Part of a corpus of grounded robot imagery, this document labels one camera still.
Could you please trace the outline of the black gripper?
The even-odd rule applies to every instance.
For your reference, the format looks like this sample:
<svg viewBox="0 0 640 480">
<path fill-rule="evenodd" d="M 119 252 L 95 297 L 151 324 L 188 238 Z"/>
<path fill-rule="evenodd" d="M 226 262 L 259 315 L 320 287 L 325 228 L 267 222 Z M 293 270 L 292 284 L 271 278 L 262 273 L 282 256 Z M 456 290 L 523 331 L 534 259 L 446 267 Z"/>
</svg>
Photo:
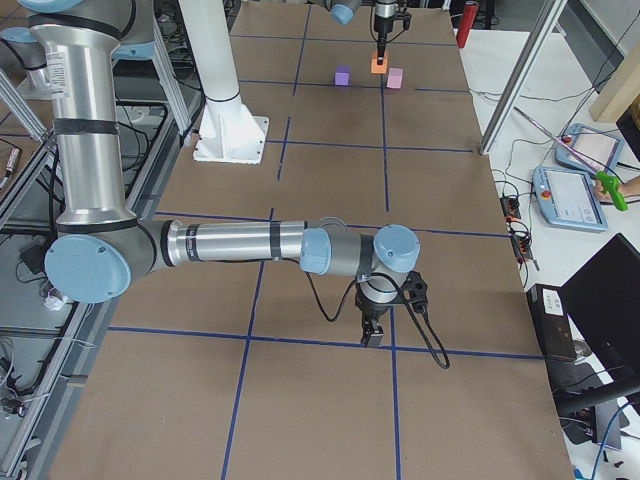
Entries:
<svg viewBox="0 0 640 480">
<path fill-rule="evenodd" d="M 363 347 L 379 347 L 384 337 L 384 330 L 380 319 L 400 300 L 397 290 L 385 279 L 382 285 L 390 287 L 390 291 L 376 288 L 375 282 L 365 281 L 357 284 L 355 306 L 362 315 L 362 336 L 360 343 Z"/>
<path fill-rule="evenodd" d="M 377 41 L 376 64 L 382 66 L 386 61 L 386 42 L 388 35 L 393 30 L 394 17 L 374 16 L 374 32 Z"/>
</svg>

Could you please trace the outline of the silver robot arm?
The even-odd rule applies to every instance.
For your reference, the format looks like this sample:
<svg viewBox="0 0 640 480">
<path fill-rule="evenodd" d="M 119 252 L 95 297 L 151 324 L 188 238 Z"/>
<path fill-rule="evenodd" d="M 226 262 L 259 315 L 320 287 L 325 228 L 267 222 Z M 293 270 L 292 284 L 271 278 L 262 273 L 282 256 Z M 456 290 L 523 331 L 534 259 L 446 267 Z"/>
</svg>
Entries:
<svg viewBox="0 0 640 480">
<path fill-rule="evenodd" d="M 336 219 L 185 225 L 141 221 L 123 185 L 112 61 L 123 40 L 151 30 L 138 1 L 29 1 L 29 27 L 43 46 L 52 88 L 65 208 L 46 253 L 53 286 L 81 303 L 123 294 L 147 274 L 187 262 L 291 261 L 310 277 L 338 275 L 362 314 L 362 343 L 380 343 L 379 320 L 403 305 L 428 323 L 427 287 L 415 269 L 413 231 L 388 225 L 372 235 Z"/>
<path fill-rule="evenodd" d="M 342 25 L 351 22 L 358 9 L 362 6 L 362 2 L 357 0 L 312 1 L 312 4 L 321 5 L 334 20 Z M 393 31 L 398 9 L 397 1 L 375 1 L 373 4 L 373 19 L 370 23 L 373 30 L 372 37 L 376 42 L 374 59 L 377 65 L 382 66 L 385 62 L 387 43 L 389 35 Z"/>
</svg>

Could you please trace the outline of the person's hand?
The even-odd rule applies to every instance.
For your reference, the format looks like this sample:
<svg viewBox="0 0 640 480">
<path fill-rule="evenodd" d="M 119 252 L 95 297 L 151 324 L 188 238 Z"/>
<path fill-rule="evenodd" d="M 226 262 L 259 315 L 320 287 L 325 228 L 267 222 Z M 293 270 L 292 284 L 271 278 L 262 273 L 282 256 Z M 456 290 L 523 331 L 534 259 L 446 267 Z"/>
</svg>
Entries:
<svg viewBox="0 0 640 480">
<path fill-rule="evenodd" d="M 623 185 L 618 179 L 606 182 L 596 180 L 594 193 L 601 202 L 620 203 L 624 200 Z"/>
</svg>

